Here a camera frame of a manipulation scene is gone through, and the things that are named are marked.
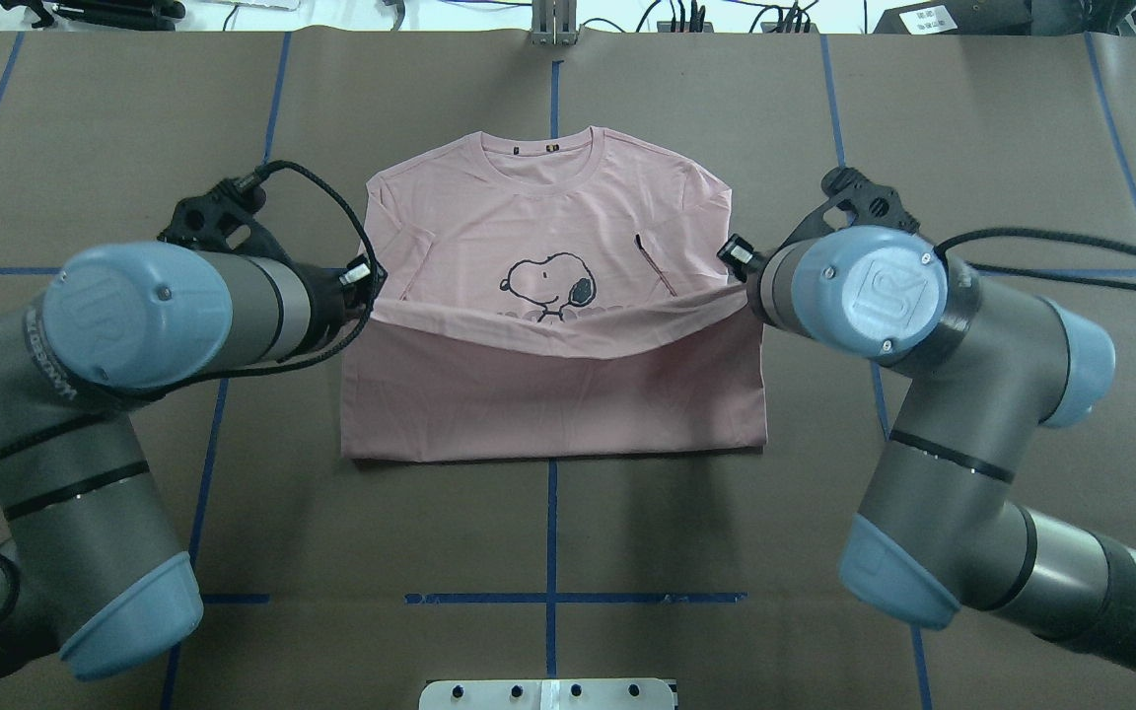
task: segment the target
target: shirt neckline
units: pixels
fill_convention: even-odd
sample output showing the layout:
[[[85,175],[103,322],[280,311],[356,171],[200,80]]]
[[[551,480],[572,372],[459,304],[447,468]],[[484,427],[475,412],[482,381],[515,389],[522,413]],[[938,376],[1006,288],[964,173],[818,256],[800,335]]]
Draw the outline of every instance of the shirt neckline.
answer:
[[[562,192],[568,192],[580,187],[586,181],[590,181],[591,176],[594,176],[594,172],[599,169],[600,162],[603,161],[603,143],[604,133],[601,127],[590,126],[585,131],[578,131],[571,135],[565,135],[561,139],[545,139],[545,140],[509,140],[500,139],[496,135],[490,135],[485,131],[477,131],[474,134],[467,136],[467,152],[473,161],[476,162],[476,167],[482,170],[487,178],[504,185],[506,189],[512,192],[521,194],[558,194]],[[535,153],[535,156],[541,156],[541,153],[546,152],[546,148],[558,145],[557,150],[569,150],[574,148],[586,148],[590,150],[590,157],[586,158],[586,165],[577,170],[576,175],[566,176],[563,179],[540,184],[532,182],[524,182],[521,179],[513,178],[504,174],[504,172],[498,169],[490,161],[486,152],[488,150],[501,150],[501,152],[513,152],[515,149],[519,149],[520,153],[529,152]]]

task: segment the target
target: screw hole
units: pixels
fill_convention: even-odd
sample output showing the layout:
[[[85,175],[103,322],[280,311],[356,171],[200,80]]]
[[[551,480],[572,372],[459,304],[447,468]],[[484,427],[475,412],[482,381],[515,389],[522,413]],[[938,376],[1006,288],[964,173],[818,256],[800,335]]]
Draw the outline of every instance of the screw hole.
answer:
[[[204,215],[200,210],[189,210],[186,216],[183,217],[186,224],[186,228],[190,231],[200,231],[204,228]]]

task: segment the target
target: shirt sleeve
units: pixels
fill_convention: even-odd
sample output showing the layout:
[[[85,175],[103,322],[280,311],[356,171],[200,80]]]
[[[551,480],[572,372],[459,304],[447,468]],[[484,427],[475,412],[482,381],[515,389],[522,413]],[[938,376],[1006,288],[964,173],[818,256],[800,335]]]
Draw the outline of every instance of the shirt sleeve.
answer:
[[[389,273],[384,296],[401,300],[428,259],[433,234],[398,215],[396,199],[379,176],[366,183],[366,234]]]
[[[682,210],[640,231],[638,243],[670,291],[687,295],[729,283],[717,250],[729,237],[730,189],[694,166],[686,175]]]

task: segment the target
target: snoopy ear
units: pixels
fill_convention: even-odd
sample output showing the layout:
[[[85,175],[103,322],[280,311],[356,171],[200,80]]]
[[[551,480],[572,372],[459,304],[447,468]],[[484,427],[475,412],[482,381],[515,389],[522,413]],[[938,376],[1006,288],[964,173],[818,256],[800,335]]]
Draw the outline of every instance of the snoopy ear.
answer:
[[[574,283],[571,291],[568,292],[568,303],[571,306],[585,306],[586,302],[594,300],[594,281],[591,279],[577,279]]]

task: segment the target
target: cartoon dog print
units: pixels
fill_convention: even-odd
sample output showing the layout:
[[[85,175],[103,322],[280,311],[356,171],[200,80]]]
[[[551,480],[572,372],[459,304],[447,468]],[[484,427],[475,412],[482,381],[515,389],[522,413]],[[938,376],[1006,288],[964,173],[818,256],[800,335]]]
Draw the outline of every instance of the cartoon dog print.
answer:
[[[524,259],[515,262],[506,272],[506,278],[499,284],[502,291],[542,307],[537,316],[541,324],[546,316],[565,319],[568,306],[580,309],[594,300],[594,275],[586,268],[586,261],[576,254],[560,251],[542,261]]]

